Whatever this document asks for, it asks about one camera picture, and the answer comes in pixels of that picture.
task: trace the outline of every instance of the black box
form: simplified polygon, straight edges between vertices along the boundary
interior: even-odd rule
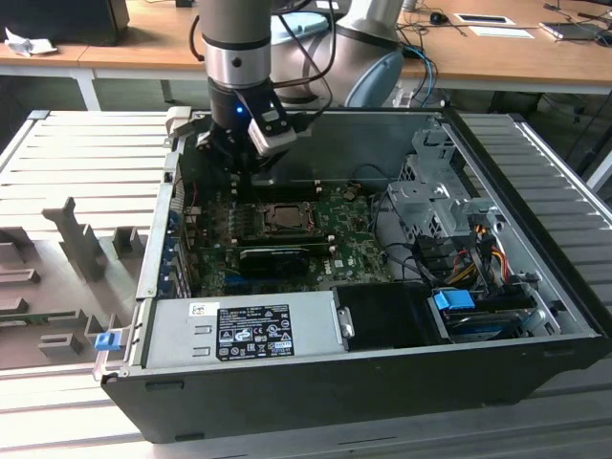
[[[114,46],[127,28],[125,0],[0,0],[0,26],[54,44]]]

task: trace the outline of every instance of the robotic arm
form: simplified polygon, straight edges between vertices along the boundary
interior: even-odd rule
[[[303,122],[292,120],[281,100],[304,103],[324,97],[327,83],[338,104],[380,106],[400,75],[403,58],[395,25],[402,0],[353,0],[335,35],[327,28],[302,34],[301,47],[291,38],[273,43],[271,18],[275,11],[310,2],[198,3],[213,121],[198,145],[220,151],[227,169],[268,168],[296,141]],[[294,32],[300,35],[302,29],[297,26]],[[330,62],[325,81],[317,78],[318,69]]]

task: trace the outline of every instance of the floor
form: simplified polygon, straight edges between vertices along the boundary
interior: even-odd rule
[[[95,82],[102,110],[166,110],[170,104],[164,102],[162,86],[153,80],[97,80]],[[176,104],[197,108],[208,107],[207,87],[204,82],[171,82]],[[484,91],[453,91],[443,96],[450,97],[455,108],[475,113],[485,113],[490,108],[492,93]],[[534,102],[534,96],[521,93],[507,94],[503,108],[510,112],[522,112]],[[546,95],[541,98],[536,112],[528,118],[535,131],[550,144],[557,153],[565,156],[574,140],[591,116],[598,110],[604,97]],[[77,83],[69,78],[0,77],[0,151],[11,139],[16,129],[33,109],[84,110]],[[583,110],[581,115],[575,111]],[[584,152],[612,122],[612,103],[593,122],[588,133],[576,145],[569,164],[576,167]],[[612,142],[606,146],[612,149]],[[601,197],[612,199],[612,184],[602,191]]]

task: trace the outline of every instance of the motherboard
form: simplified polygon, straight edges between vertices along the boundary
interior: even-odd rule
[[[359,185],[232,189],[199,204],[189,234],[203,296],[311,292],[392,280]]]

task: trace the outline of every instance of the blue cable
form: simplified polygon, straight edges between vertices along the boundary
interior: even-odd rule
[[[406,46],[406,49],[416,54],[418,57],[420,57],[427,66],[427,72],[429,73],[429,88],[427,89],[427,95],[425,96],[425,98],[423,99],[423,103],[421,104],[421,107],[423,108],[425,107],[427,101],[429,100],[429,96],[431,96],[431,92],[433,91],[433,70],[431,68],[431,62],[419,50],[412,48],[410,46]]]

